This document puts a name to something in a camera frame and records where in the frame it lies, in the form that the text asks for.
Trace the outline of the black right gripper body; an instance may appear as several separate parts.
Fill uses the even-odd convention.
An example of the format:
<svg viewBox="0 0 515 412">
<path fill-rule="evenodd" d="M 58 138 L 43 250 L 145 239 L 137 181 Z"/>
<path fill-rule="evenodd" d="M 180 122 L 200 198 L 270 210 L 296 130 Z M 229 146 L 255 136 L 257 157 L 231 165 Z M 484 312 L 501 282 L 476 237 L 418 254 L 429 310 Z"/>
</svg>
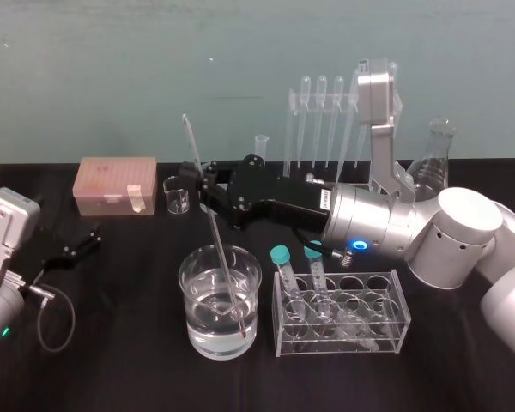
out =
<svg viewBox="0 0 515 412">
<path fill-rule="evenodd" d="M 263 161 L 246 156 L 233 170 L 227 185 L 228 220 L 244 228 L 255 221 L 271 221 L 322 233 L 330 217 L 331 189 L 277 175 Z"/>
</svg>

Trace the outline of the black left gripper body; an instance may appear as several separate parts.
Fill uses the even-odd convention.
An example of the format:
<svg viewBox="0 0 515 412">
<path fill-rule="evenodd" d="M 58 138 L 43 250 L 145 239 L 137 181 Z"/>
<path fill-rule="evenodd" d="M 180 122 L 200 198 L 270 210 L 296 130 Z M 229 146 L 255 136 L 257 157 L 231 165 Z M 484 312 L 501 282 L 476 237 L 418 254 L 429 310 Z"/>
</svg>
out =
<svg viewBox="0 0 515 412">
<path fill-rule="evenodd" d="M 19 275 L 25 283 L 32 283 L 51 261 L 63 258 L 68 251 L 66 241 L 51 229 L 37 227 L 11 258 L 11 272 Z"/>
</svg>

